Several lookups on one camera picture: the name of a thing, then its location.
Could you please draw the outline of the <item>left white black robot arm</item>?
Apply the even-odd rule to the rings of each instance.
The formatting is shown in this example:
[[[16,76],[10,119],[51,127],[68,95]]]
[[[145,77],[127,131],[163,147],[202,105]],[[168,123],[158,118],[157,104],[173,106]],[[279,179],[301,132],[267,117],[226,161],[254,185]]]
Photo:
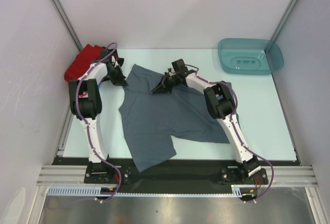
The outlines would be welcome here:
[[[103,109],[99,84],[110,81],[114,86],[126,87],[122,72],[124,59],[117,49],[103,47],[97,59],[93,60],[82,76],[69,80],[71,113],[83,126],[89,144],[88,179],[97,177],[107,183],[113,179],[116,169],[108,161],[108,152],[103,144],[100,114]]]

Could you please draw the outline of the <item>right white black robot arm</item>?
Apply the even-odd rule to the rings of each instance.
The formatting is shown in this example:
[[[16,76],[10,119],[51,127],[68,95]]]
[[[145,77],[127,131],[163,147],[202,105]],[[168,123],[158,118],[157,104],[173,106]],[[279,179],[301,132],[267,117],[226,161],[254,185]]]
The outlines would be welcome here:
[[[224,82],[212,82],[199,76],[199,68],[190,66],[183,59],[172,62],[160,82],[152,89],[152,94],[172,92],[173,87],[183,85],[204,95],[209,115],[217,120],[234,147],[238,163],[238,179],[243,183],[261,183],[259,157],[249,148],[240,125],[236,109],[238,99],[232,87]]]

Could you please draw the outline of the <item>grey blue polo shirt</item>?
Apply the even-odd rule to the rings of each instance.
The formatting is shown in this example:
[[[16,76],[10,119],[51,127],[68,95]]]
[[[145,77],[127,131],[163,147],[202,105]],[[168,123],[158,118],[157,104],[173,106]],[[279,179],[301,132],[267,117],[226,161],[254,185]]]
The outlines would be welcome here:
[[[162,75],[133,65],[119,108],[124,138],[139,172],[176,155],[172,137],[197,142],[228,143],[208,113],[204,96],[195,89],[176,86],[171,93],[153,94]]]

